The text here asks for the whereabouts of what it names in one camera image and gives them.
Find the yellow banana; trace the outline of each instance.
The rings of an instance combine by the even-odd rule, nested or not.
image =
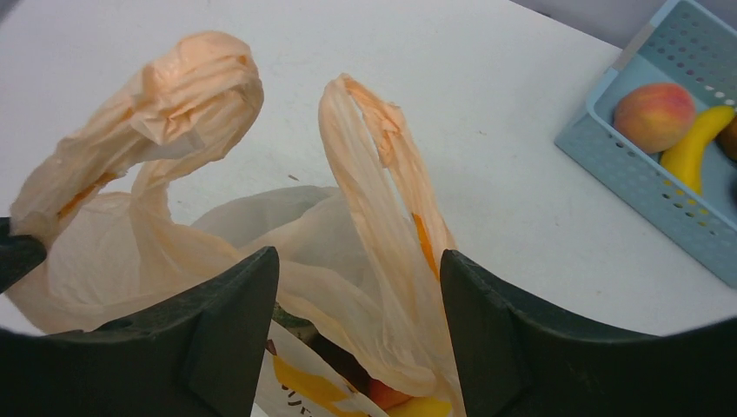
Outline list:
[[[434,398],[413,398],[387,410],[389,417],[446,417],[450,413],[450,403]]]
[[[700,195],[704,151],[732,119],[734,108],[731,106],[716,106],[702,111],[686,136],[663,152],[661,166]]]

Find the yellow print on bag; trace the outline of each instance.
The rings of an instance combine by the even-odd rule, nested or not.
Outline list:
[[[338,408],[335,403],[347,400],[349,395],[345,394],[327,379],[318,375],[307,374],[283,361],[276,354],[276,347],[273,341],[267,341],[266,350],[272,354],[276,380],[282,384],[282,389],[285,391],[292,390],[289,398],[293,397],[295,393],[299,394],[325,410],[330,411],[336,417],[371,417],[360,411],[343,411]],[[301,414],[311,415],[310,411],[302,406],[301,400],[288,400],[288,404],[292,407],[301,407]]]

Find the basket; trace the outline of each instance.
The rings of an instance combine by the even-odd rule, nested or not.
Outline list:
[[[555,144],[693,258],[737,288],[737,166],[711,143],[696,195],[619,134],[616,104],[643,84],[686,88],[698,111],[737,102],[737,31],[669,0],[609,68]]]

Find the white tabletop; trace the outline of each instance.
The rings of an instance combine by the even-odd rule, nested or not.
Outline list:
[[[266,102],[224,161],[173,184],[175,220],[334,184],[317,103],[348,72],[403,107],[462,252],[501,278],[652,334],[737,314],[737,291],[553,144],[619,51],[507,0],[21,2],[0,24],[2,215],[63,135],[143,63],[206,29],[251,45]],[[31,330],[2,305],[0,324]]]

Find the peach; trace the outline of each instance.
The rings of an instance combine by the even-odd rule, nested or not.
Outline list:
[[[675,83],[643,85],[621,99],[614,110],[614,128],[647,154],[674,146],[695,119],[694,99]]]
[[[384,411],[412,400],[411,396],[387,387],[379,380],[372,378],[368,383],[368,398]]]

